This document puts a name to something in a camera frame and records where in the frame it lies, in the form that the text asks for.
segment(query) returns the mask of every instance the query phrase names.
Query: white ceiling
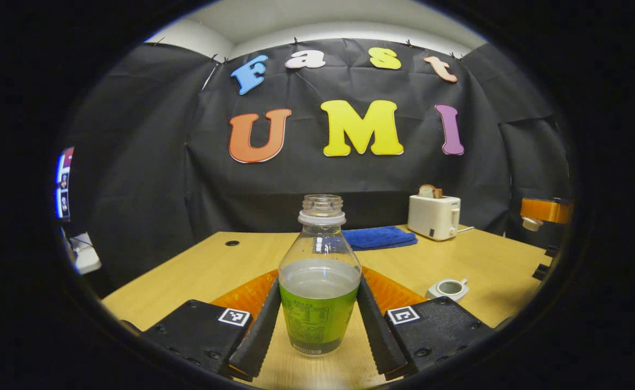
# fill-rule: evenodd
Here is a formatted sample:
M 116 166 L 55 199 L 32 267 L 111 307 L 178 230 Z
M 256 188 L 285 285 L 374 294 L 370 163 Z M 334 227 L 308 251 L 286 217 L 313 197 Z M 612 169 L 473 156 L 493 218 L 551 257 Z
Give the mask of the white ceiling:
M 475 49 L 484 39 L 428 5 L 412 0 L 221 0 L 186 19 L 199 22 L 233 44 L 301 25 L 378 22 L 398 25 Z

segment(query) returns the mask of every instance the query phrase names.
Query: yellow letter m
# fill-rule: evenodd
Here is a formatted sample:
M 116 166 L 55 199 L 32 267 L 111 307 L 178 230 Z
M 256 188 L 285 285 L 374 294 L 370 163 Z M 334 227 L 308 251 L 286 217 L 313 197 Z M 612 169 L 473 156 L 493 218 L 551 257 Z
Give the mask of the yellow letter m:
M 375 142 L 370 147 L 373 154 L 404 153 L 404 146 L 397 140 L 397 129 L 394 127 L 397 105 L 391 101 L 373 101 L 363 119 L 347 101 L 326 101 L 320 108 L 327 111 L 329 120 L 329 144 L 323 149 L 326 156 L 349 155 L 352 149 L 345 143 L 345 133 L 360 154 L 365 153 L 374 134 Z

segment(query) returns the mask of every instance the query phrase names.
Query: white cup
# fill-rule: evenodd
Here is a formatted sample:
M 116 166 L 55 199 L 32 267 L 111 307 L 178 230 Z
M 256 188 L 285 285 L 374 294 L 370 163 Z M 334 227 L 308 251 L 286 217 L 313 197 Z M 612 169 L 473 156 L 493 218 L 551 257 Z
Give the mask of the white cup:
M 453 301 L 459 301 L 469 291 L 469 286 L 466 285 L 466 282 L 466 279 L 462 279 L 461 282 L 455 279 L 443 279 L 426 291 L 426 298 L 434 299 L 446 296 Z

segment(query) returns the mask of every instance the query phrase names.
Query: blue towel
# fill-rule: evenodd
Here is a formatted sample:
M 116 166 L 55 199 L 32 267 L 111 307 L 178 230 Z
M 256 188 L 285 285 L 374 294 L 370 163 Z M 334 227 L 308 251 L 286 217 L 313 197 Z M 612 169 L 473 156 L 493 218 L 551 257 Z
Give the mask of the blue towel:
M 343 230 L 342 234 L 353 250 L 396 248 L 418 242 L 414 233 L 402 232 L 394 226 Z

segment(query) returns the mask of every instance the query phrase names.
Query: plastic bottle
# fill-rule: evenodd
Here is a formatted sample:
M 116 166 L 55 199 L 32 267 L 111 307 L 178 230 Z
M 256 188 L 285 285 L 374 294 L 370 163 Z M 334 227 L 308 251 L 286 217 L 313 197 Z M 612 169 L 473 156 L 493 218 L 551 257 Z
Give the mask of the plastic bottle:
M 361 266 L 341 232 L 342 198 L 306 195 L 303 230 L 278 266 L 291 345 L 321 356 L 342 343 L 359 289 Z

